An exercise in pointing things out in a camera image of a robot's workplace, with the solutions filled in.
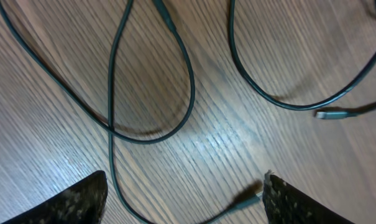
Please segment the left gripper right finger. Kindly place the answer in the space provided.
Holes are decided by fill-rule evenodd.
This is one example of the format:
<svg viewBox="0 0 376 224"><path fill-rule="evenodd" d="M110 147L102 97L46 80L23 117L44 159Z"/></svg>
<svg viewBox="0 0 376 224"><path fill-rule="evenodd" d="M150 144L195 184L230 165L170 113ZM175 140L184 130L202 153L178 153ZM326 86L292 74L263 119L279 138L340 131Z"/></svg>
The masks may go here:
<svg viewBox="0 0 376 224"><path fill-rule="evenodd" d="M284 181L272 171L264 175L262 201L269 223L348 224L351 222Z"/></svg>

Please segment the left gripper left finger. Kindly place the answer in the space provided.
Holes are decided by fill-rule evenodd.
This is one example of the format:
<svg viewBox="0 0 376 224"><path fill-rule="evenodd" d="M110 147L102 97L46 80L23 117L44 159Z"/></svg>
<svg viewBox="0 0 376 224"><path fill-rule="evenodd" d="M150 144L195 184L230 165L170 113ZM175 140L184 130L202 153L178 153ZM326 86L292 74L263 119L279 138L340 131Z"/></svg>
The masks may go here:
<svg viewBox="0 0 376 224"><path fill-rule="evenodd" d="M100 224L108 196L106 173L97 170L6 224Z"/></svg>

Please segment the black cable silver USB plug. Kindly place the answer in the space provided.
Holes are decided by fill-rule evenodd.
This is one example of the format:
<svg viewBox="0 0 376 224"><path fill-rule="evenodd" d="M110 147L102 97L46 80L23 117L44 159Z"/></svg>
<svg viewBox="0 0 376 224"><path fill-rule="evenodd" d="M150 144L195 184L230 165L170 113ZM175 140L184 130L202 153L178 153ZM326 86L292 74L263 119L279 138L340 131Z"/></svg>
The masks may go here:
<svg viewBox="0 0 376 224"><path fill-rule="evenodd" d="M273 96L269 95L266 91L264 91L254 80L250 77L250 75L245 70L236 47L236 42L234 39L234 13L235 13L235 0L229 1L229 14L228 14L228 23L227 23L227 34L228 34L228 44L231 50L231 56L234 61L234 65L236 66L239 74L241 77L248 83L252 89L258 93L262 98L264 98L269 103L278 106L280 108L292 111L314 111L314 117L318 119L344 119L344 118L353 118L356 116L360 116L372 111L376 110L376 101L359 108L336 108L330 107L331 103L342 98L344 95L349 93L351 90L354 89L374 68L376 65L376 52L370 58L370 60L365 64L363 69L355 76L355 78L349 82L344 88L339 90L337 93L333 94L329 98L325 100L319 101L317 103L313 103L310 105L292 105L288 103L284 103L282 101L277 100Z"/></svg>

